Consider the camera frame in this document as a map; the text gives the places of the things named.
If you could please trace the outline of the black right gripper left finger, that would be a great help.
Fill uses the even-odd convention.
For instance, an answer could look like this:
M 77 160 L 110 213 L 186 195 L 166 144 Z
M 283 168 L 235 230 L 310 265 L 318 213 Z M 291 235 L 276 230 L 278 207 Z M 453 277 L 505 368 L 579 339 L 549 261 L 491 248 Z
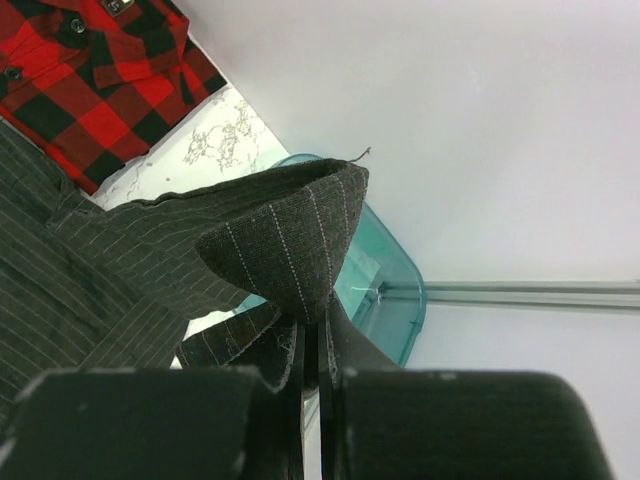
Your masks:
M 281 320 L 229 366 L 51 371 L 19 395 L 5 479 L 300 479 L 305 333 Z

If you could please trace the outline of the dark grey pinstripe shirt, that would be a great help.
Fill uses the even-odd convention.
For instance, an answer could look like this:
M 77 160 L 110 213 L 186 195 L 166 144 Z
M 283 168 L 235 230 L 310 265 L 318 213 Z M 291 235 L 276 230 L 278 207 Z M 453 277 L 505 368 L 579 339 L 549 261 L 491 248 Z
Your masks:
M 48 370 L 224 364 L 267 326 L 207 349 L 188 323 L 252 295 L 315 324 L 358 227 L 369 173 L 321 159 L 106 210 L 1 128 L 1 414 Z

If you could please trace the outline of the teal transparent plastic bin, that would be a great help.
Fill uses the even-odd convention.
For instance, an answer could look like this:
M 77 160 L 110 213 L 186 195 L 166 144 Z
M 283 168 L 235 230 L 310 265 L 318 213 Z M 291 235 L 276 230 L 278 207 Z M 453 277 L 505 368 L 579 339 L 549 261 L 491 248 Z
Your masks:
M 426 287 L 415 263 L 364 206 L 336 292 L 347 316 L 377 348 L 405 366 L 426 316 Z

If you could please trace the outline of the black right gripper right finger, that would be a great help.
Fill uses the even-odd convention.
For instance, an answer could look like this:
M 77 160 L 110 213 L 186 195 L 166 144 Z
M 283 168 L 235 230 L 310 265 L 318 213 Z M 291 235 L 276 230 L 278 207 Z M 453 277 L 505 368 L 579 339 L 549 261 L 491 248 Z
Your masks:
M 332 300 L 318 323 L 326 479 L 609 479 L 562 378 L 401 368 Z

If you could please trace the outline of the red black plaid shirt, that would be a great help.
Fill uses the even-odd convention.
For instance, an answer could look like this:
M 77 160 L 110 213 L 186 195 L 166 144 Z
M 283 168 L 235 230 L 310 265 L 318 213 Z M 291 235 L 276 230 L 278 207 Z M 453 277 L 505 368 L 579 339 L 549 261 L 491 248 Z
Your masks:
M 85 192 L 226 80 L 171 1 L 4 1 L 1 114 Z

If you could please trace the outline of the aluminium frame post right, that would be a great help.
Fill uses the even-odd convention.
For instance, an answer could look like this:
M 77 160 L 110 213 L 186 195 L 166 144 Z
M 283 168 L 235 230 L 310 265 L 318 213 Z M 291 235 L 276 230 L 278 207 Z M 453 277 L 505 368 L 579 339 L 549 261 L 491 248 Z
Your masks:
M 430 303 L 638 310 L 638 281 L 451 281 L 426 284 Z

